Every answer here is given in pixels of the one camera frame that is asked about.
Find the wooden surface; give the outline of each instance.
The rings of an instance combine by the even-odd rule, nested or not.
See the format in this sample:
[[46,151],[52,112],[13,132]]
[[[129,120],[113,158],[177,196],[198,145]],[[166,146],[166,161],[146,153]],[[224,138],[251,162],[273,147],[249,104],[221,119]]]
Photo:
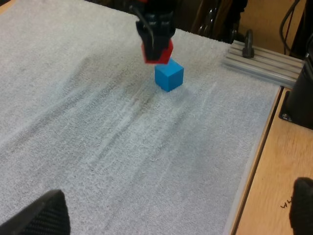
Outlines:
[[[279,37],[280,23],[294,0],[248,0],[245,12],[241,14],[239,32],[246,34],[253,30],[253,44],[258,47],[284,53],[283,43]],[[291,47],[306,0],[300,0],[292,17],[287,43]]]
[[238,223],[240,220],[240,212],[242,212],[242,210],[245,206],[246,197],[247,197],[247,194],[249,193],[249,190],[250,190],[250,187],[251,187],[251,184],[253,181],[253,176],[254,176],[255,171],[257,169],[257,166],[258,166],[258,163],[259,163],[259,160],[260,160],[260,157],[261,157],[261,154],[262,154],[262,151],[263,151],[263,148],[264,148],[264,145],[265,145],[272,121],[273,121],[274,112],[276,111],[277,105],[279,103],[279,98],[280,98],[280,94],[281,94],[282,90],[283,90],[283,87],[280,87],[279,91],[276,94],[275,101],[273,102],[273,105],[272,105],[272,108],[270,110],[266,124],[264,126],[263,133],[262,133],[261,138],[260,138],[260,143],[258,145],[255,157],[252,161],[250,171],[246,177],[247,181],[245,183],[244,189],[242,191],[242,195],[241,195],[240,200],[239,200],[239,204],[238,204],[237,209],[236,209],[236,213],[235,213],[236,216],[235,216],[235,218],[232,222],[232,225],[231,225],[231,229],[230,229],[231,234],[234,234],[235,228],[238,226]]
[[10,6],[12,6],[15,3],[15,0],[11,0],[9,2],[7,2],[6,4],[0,6],[0,14],[2,14],[3,12],[5,12]]
[[278,117],[284,89],[273,119],[237,235],[292,235],[289,222],[293,183],[313,178],[313,130]]

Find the gray towel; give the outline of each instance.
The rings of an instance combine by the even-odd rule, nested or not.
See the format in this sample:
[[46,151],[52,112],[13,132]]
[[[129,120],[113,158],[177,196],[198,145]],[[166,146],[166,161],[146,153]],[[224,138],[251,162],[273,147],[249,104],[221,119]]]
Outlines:
[[135,21],[82,0],[0,15],[0,223],[60,188],[73,235],[223,232],[278,86],[178,30],[184,83],[166,93]]

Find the wooden table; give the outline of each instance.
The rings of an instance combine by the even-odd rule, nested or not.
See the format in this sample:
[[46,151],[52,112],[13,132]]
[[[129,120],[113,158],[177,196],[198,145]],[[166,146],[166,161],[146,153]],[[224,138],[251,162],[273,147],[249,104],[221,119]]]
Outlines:
[[[0,14],[13,5],[0,6]],[[231,234],[292,235],[289,211],[293,182],[313,178],[313,130],[278,117],[287,89],[281,88],[264,128]]]

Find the blue cube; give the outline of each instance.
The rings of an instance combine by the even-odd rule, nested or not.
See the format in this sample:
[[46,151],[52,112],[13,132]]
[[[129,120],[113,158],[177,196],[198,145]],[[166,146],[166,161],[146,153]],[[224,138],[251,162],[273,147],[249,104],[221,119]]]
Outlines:
[[167,92],[179,87],[182,84],[183,77],[183,66],[176,63],[172,58],[167,65],[155,66],[156,83]]

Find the black cable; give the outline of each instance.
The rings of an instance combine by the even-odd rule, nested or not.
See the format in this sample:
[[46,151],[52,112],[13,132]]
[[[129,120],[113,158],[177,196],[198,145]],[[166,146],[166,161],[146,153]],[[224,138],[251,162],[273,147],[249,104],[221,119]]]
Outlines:
[[309,53],[309,45],[310,45],[310,43],[311,43],[312,40],[313,40],[313,34],[311,34],[311,36],[310,36],[309,39],[307,40],[307,44],[306,44],[307,53]]
[[283,35],[283,28],[284,28],[284,25],[288,19],[288,16],[292,13],[292,11],[294,11],[295,7],[298,5],[298,3],[300,2],[300,0],[295,0],[294,3],[291,5],[291,7],[289,8],[288,12],[286,13],[285,17],[283,18],[281,24],[280,24],[280,27],[279,27],[279,35],[280,35],[280,38],[284,44],[284,47],[288,50],[288,51],[291,51],[291,49],[289,48],[289,46],[287,45],[287,43],[285,42],[285,39],[284,39],[284,35]]
[[287,32],[286,32],[286,36],[285,36],[285,43],[287,43],[287,37],[288,37],[289,28],[290,28],[290,25],[291,25],[291,20],[292,20],[292,17],[293,17],[293,13],[294,13],[294,9],[292,10],[292,13],[291,13],[291,16],[290,16],[290,19],[289,19]]

